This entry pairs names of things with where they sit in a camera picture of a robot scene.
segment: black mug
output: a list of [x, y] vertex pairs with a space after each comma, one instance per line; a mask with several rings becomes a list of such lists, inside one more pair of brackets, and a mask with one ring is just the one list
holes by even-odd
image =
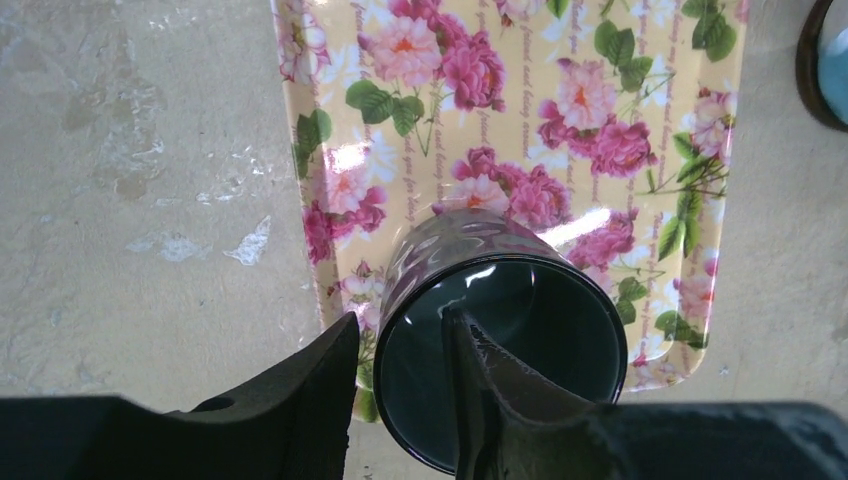
[[603, 290], [509, 219], [445, 212], [411, 230], [389, 264], [374, 361], [380, 416], [423, 463], [453, 474], [458, 455], [441, 331], [451, 307], [556, 385], [618, 399], [627, 341]]

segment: mug rim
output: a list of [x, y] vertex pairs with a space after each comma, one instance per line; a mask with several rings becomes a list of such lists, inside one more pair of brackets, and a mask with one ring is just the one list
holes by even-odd
[[[374, 358], [382, 358], [380, 353], [385, 350], [386, 344], [389, 341], [389, 337], [391, 336], [392, 330], [397, 325], [398, 321], [400, 321], [401, 313], [407, 311], [412, 304], [419, 299], [419, 297], [426, 291], [430, 290], [434, 285], [446, 279], [449, 276], [457, 274], [463, 270], [468, 268], [477, 266], [477, 265], [486, 265], [490, 263], [499, 263], [503, 261], [521, 261], [526, 262], [528, 264], [533, 265], [541, 265], [544, 267], [552, 268], [570, 278], [577, 280], [592, 296], [598, 300], [604, 310], [607, 312], [607, 318], [610, 322], [612, 322], [613, 331], [615, 332], [616, 342], [618, 343], [619, 350], [619, 371], [618, 378], [615, 380], [615, 387], [611, 398], [607, 400], [610, 403], [616, 403], [618, 398], [621, 396], [621, 391], [624, 388], [624, 380], [627, 375], [627, 336], [624, 332], [624, 324], [621, 322], [621, 316], [618, 314], [618, 310], [615, 308], [615, 304], [613, 304], [612, 299], [609, 295], [604, 292], [604, 290], [595, 283], [594, 280], [589, 278], [588, 275], [568, 263], [566, 260], [562, 260], [562, 262], [556, 262], [553, 259], [536, 255], [532, 253], [489, 253], [485, 255], [481, 255], [479, 257], [469, 258], [462, 262], [459, 262], [455, 265], [451, 265], [444, 270], [435, 273], [430, 278], [422, 281], [416, 288], [414, 288], [409, 294], [403, 299], [400, 304], [395, 308], [394, 312], [391, 313], [391, 316], [386, 320], [385, 325], [378, 333], [377, 338], [377, 348], [374, 351]], [[383, 404], [382, 395], [380, 395], [380, 384], [382, 383], [382, 361], [374, 362], [374, 400], [377, 404], [377, 412], [380, 414], [380, 419], [382, 420], [383, 425], [386, 427], [386, 430], [389, 431], [392, 438], [403, 448], [408, 454], [412, 455], [414, 458], [418, 459], [421, 463], [438, 470], [442, 473], [446, 473], [449, 475], [453, 475], [456, 473], [456, 469], [447, 469], [443, 468], [441, 465], [437, 465], [431, 459], [425, 457], [421, 453], [419, 453], [409, 442], [406, 441], [403, 436], [395, 429], [394, 424], [392, 423], [388, 411], [386, 410], [385, 405]]]

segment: concrete floor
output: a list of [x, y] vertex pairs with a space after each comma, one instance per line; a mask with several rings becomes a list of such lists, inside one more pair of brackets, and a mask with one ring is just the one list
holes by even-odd
[[[706, 360], [625, 401], [848, 416], [848, 136], [793, 75], [812, 3], [753, 1]], [[185, 409], [314, 338], [274, 48], [259, 0], [0, 0], [0, 396]], [[444, 478], [351, 437], [348, 478]]]

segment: floral tray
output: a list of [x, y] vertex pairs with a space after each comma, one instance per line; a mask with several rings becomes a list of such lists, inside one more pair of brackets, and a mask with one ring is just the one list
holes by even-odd
[[363, 331], [384, 268], [450, 208], [500, 212], [601, 284], [626, 388], [707, 347], [747, 0], [272, 0], [322, 321]]

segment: blue object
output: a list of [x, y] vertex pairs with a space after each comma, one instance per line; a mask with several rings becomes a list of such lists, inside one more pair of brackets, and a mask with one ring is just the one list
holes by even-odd
[[820, 52], [819, 88], [833, 113], [848, 123], [848, 29]]

